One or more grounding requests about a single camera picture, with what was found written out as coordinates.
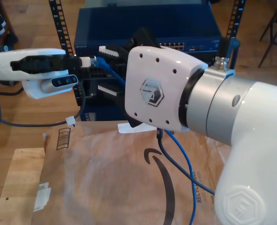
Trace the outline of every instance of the black ring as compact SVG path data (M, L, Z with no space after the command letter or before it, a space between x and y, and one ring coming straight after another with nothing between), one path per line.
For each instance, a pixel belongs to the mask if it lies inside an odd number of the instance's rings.
M187 81L185 88L182 92L180 102L179 102L178 116L179 116L180 123L185 127L188 127L187 121L186 121L187 109L185 108L185 105L188 104L190 93L193 90L195 84L198 82L198 80L203 76L203 74L204 74L203 69L198 69L197 71L195 71L194 74L192 74L189 80Z

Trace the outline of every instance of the hexagon logo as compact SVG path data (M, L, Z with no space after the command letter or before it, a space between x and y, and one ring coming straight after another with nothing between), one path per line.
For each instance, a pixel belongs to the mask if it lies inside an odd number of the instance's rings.
M226 217L235 225L249 225L260 220L261 202L246 190L230 193L225 198Z
M160 81L149 78L143 82L140 91L144 102L155 107L157 107L165 97Z

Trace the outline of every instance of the wooden floor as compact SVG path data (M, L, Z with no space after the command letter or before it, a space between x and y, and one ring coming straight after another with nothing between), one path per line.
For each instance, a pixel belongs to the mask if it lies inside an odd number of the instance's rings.
M11 23L19 37L18 48L60 48L55 25L47 0L3 0ZM84 0L62 0L68 31L74 42L79 8ZM226 33L233 0L221 0L212 5L216 21ZM262 42L259 38L273 14L268 0L247 0L237 39L241 41L237 74L277 85L277 46L274 46L262 68L258 64L266 50L268 35ZM15 91L19 88L0 90ZM77 112L73 92L41 100L29 99L25 93L16 97L0 97L5 120L16 123L50 123L64 120ZM0 127L0 195L6 174L17 148L43 147L42 134L47 128Z

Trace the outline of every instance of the logo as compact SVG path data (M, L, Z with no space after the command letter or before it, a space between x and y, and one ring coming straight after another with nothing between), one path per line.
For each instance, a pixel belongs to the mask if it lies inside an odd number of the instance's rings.
M225 198L226 217L234 225L250 225L262 220L264 204L252 190L240 187Z
M153 79L146 79L143 82L140 91L144 102L155 107L157 107L165 97L160 81Z
M70 133L71 133L71 128L69 127L59 129L56 150L68 148Z

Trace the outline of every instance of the white sticker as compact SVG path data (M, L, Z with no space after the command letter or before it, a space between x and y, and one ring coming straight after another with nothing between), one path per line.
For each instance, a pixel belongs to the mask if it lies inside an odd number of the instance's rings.
M118 128L121 134L138 133L157 129L156 127L145 123L142 123L135 128L132 128L129 123L120 123L118 124Z
M38 186L33 212L42 210L48 203L50 198L50 193L51 193L51 188L48 186L49 186L49 182L40 184Z

